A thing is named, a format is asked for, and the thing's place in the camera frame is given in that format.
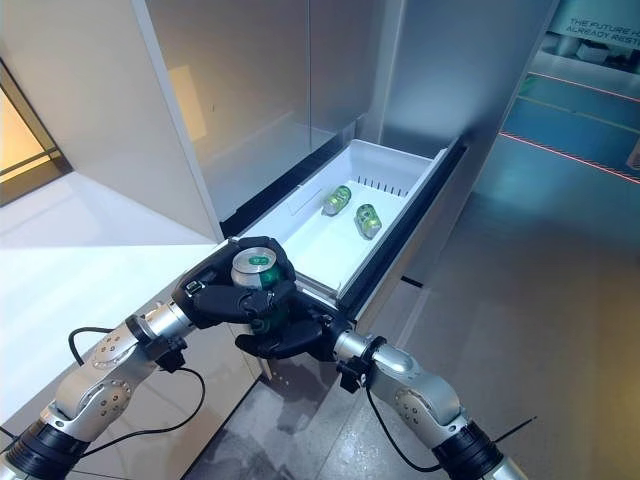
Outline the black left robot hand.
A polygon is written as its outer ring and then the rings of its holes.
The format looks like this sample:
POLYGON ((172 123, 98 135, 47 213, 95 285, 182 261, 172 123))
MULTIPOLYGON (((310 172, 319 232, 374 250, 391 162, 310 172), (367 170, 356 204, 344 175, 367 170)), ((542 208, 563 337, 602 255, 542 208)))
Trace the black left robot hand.
POLYGON ((276 239, 267 236, 229 238, 203 261, 187 271, 171 298, 199 329, 221 323, 249 324, 274 313, 295 292, 293 265, 276 239), (267 289, 236 286, 231 278, 233 259, 251 247, 275 253, 280 279, 267 289))

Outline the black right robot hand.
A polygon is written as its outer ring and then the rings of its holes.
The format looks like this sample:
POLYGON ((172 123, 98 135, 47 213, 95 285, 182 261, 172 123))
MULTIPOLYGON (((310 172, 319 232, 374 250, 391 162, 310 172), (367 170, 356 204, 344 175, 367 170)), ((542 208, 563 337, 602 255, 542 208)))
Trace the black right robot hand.
POLYGON ((267 360, 307 353, 320 362, 333 362, 334 346, 343 332, 333 322, 303 320, 267 334, 239 335, 235 345, 251 356, 267 360))

